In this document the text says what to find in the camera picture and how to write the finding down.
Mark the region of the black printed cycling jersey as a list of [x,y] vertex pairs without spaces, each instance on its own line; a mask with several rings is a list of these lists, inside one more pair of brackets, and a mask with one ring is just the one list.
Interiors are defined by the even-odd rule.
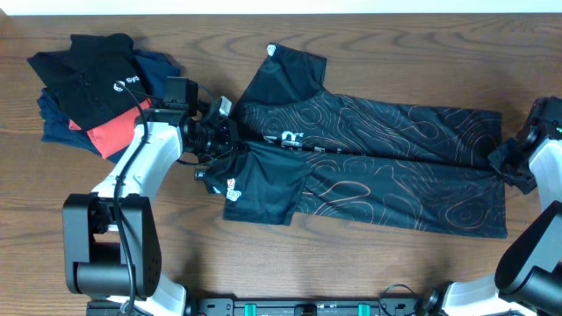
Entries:
[[270,44],[234,106],[241,150],[200,174],[227,220],[287,225],[297,212],[472,237],[507,236],[488,162],[495,111],[389,104],[324,87],[323,57]]

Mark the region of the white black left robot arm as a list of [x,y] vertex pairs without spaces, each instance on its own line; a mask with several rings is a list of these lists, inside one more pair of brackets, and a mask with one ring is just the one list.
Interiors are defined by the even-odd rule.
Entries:
[[189,112],[145,110],[133,141],[111,173],[87,194],[62,207],[68,289],[90,297],[89,315],[196,315],[198,302],[162,272],[152,211],[156,193],[184,152],[204,162],[235,154],[233,120]]

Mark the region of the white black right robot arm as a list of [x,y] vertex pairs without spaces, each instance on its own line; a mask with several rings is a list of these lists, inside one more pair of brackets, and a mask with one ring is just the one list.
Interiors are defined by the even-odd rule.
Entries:
[[521,193],[537,190],[540,214],[515,240],[491,276],[434,291],[427,315],[561,313],[561,100],[537,99],[523,128],[489,156]]

